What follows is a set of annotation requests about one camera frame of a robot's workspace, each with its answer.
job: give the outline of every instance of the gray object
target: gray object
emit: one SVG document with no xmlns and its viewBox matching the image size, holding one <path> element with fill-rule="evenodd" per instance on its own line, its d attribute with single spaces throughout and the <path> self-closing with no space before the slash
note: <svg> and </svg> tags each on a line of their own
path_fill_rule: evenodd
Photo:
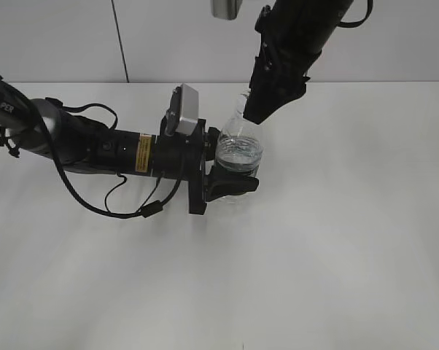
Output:
<svg viewBox="0 0 439 350">
<path fill-rule="evenodd" d="M 198 91 L 189 85 L 182 84 L 181 114 L 176 131 L 184 135 L 192 135 L 198 122 Z"/>
<path fill-rule="evenodd" d="M 216 18 L 235 20 L 242 5 L 242 0 L 211 0 L 211 13 Z"/>
</svg>

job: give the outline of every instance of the black cylinder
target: black cylinder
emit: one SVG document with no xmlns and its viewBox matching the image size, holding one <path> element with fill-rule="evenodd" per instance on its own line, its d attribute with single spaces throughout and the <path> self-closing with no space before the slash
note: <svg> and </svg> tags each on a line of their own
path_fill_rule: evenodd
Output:
<svg viewBox="0 0 439 350">
<path fill-rule="evenodd" d="M 155 136 L 107 131 L 98 138 L 90 164 L 101 170 L 177 179 L 184 140 L 177 135 Z"/>
<path fill-rule="evenodd" d="M 279 46 L 316 55 L 354 0 L 277 0 L 271 11 Z"/>
</svg>

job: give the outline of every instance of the white wall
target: white wall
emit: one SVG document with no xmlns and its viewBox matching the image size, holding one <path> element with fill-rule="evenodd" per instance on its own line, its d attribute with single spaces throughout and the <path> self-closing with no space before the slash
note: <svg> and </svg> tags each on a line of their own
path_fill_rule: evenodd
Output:
<svg viewBox="0 0 439 350">
<path fill-rule="evenodd" d="M 125 81 L 110 0 L 0 0 L 0 73 L 16 82 Z"/>
<path fill-rule="evenodd" d="M 248 81 L 267 2 L 245 0 L 224 22 L 209 0 L 115 0 L 131 81 Z M 354 0 L 346 19 L 365 7 Z M 0 71 L 14 81 L 124 81 L 111 1 L 0 0 Z M 369 22 L 339 29 L 311 76 L 439 80 L 439 0 L 375 0 Z"/>
</svg>

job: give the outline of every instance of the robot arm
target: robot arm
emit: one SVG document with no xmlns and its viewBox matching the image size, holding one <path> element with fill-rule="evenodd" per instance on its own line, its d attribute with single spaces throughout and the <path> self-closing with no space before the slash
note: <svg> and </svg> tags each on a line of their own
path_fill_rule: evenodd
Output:
<svg viewBox="0 0 439 350">
<path fill-rule="evenodd" d="M 276 0 L 264 7 L 255 30 L 261 45 L 250 79 L 250 97 L 244 117 L 260 124 L 281 106 L 306 93 L 307 71 L 322 54 L 322 48 L 337 27 L 355 28 L 370 16 L 341 22 L 354 0 Z M 213 15 L 233 19 L 242 0 L 211 0 Z"/>
</svg>

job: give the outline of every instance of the water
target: water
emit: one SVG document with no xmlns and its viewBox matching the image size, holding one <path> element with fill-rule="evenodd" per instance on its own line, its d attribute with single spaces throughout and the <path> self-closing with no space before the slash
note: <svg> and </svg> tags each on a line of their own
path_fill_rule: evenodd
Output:
<svg viewBox="0 0 439 350">
<path fill-rule="evenodd" d="M 216 160 L 229 171 L 255 176 L 262 153 L 263 148 L 257 139 L 223 135 L 218 140 Z"/>
</svg>

